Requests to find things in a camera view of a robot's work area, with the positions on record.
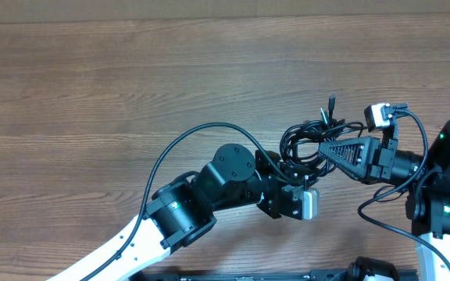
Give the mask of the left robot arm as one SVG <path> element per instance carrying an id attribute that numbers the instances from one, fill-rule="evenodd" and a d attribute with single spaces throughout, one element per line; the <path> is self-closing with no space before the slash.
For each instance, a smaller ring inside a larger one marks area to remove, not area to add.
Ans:
<path id="1" fill-rule="evenodd" d="M 308 169 L 278 167 L 300 180 L 279 179 L 259 152 L 225 144 L 200 172 L 188 172 L 157 190 L 142 216 L 135 216 L 115 237 L 56 275 L 56 280 L 128 280 L 143 269 L 187 247 L 216 224 L 215 212 L 256 205 L 269 217 L 314 219 L 320 192 Z"/>

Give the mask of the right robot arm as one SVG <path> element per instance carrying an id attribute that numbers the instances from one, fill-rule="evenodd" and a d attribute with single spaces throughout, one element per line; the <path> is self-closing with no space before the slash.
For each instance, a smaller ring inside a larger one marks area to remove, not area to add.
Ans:
<path id="1" fill-rule="evenodd" d="M 353 180 L 407 192 L 405 213 L 416 240 L 420 277 L 450 280 L 450 120 L 424 156 L 398 149 L 395 122 L 381 131 L 381 139 L 323 142 L 319 152 Z"/>

